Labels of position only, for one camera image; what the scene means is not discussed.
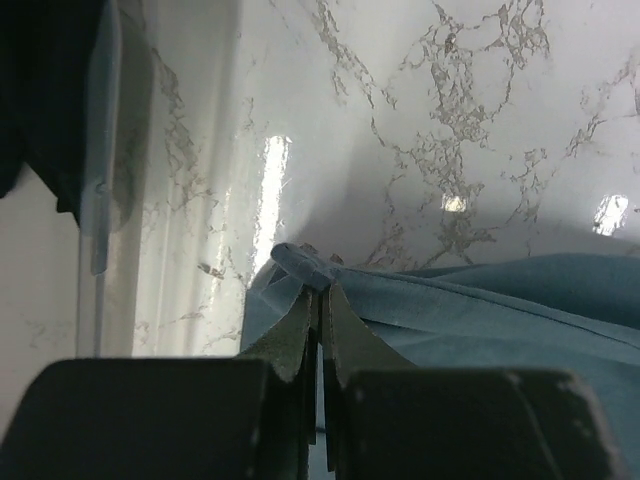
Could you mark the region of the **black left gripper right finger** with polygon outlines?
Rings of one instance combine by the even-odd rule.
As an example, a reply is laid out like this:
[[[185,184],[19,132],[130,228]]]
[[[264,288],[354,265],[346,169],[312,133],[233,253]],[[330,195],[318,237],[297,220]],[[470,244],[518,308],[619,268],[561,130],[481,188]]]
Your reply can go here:
[[[321,296],[327,466],[339,479],[621,479],[592,388],[562,370],[421,368],[339,285]]]

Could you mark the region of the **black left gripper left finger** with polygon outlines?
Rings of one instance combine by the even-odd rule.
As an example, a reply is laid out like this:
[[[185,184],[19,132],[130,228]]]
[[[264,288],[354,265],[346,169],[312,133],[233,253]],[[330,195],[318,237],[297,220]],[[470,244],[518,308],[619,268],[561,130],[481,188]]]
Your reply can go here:
[[[61,360],[26,389],[5,479],[304,479],[315,440],[315,298],[233,358]]]

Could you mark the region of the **blue-grey t-shirt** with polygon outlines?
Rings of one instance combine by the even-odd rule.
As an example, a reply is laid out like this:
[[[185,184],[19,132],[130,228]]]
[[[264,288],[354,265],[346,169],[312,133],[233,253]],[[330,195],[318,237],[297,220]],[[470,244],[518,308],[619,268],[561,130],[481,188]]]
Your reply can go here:
[[[246,297],[248,346],[303,288],[339,284],[353,311],[415,363],[567,368],[606,401],[639,399],[639,262],[555,254],[384,272],[280,244]]]

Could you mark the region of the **clear plastic bin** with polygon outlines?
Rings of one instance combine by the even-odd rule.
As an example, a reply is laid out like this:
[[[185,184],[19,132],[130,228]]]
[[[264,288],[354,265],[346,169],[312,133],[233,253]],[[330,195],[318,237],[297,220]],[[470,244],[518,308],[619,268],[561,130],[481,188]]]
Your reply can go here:
[[[87,76],[76,353],[133,350],[154,65],[137,1],[104,5]]]

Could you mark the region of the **black t-shirt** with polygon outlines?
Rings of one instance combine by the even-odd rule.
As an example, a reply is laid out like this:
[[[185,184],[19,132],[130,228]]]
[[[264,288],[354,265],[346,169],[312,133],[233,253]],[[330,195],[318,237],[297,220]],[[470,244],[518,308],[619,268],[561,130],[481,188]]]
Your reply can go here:
[[[1,193],[30,167],[80,215],[86,160],[86,79],[102,1],[1,4]]]

